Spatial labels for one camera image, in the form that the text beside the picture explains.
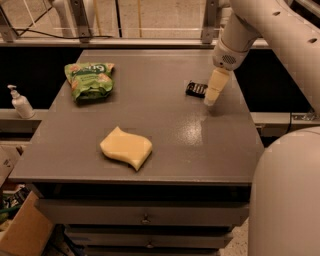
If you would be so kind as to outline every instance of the black panel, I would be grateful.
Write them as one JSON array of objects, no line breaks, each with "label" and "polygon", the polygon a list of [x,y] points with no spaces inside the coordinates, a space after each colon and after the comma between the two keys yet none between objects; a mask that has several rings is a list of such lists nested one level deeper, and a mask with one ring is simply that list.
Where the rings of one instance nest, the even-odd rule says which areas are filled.
[{"label": "black panel", "polygon": [[251,50],[235,75],[251,112],[308,112],[310,109],[271,50]]},{"label": "black panel", "polygon": [[0,47],[0,108],[13,108],[7,85],[14,84],[33,108],[48,109],[66,79],[64,66],[81,52],[81,48]]}]

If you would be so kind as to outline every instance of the yellow sponge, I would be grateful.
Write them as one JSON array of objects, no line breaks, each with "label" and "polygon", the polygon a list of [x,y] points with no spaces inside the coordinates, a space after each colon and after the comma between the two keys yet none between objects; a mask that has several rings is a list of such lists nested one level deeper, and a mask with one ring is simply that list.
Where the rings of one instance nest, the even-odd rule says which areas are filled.
[{"label": "yellow sponge", "polygon": [[131,164],[138,171],[152,151],[152,143],[145,137],[123,132],[118,126],[100,143],[109,158]]}]

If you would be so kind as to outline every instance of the black object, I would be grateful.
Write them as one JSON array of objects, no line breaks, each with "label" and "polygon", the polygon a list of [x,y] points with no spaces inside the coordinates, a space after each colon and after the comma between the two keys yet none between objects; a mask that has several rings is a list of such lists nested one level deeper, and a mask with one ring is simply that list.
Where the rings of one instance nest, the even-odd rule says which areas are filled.
[{"label": "black object", "polygon": [[207,88],[208,85],[206,84],[198,84],[190,81],[186,89],[186,94],[198,98],[204,98]]}]

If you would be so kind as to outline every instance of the snack bag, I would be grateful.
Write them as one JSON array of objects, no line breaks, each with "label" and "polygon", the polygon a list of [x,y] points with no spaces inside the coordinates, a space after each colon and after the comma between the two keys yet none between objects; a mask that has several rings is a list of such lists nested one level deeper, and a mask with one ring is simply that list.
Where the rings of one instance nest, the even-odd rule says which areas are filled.
[{"label": "snack bag", "polygon": [[105,98],[113,88],[113,63],[74,63],[64,72],[71,85],[74,101]]}]

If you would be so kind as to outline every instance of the white bottle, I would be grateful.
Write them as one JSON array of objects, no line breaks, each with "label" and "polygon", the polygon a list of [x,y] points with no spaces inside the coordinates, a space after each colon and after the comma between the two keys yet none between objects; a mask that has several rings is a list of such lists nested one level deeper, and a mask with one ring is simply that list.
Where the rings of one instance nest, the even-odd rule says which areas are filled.
[{"label": "white bottle", "polygon": [[14,90],[15,88],[17,88],[17,86],[8,85],[8,88],[11,90],[12,105],[17,110],[18,114],[24,119],[33,117],[35,112],[28,99]]}]

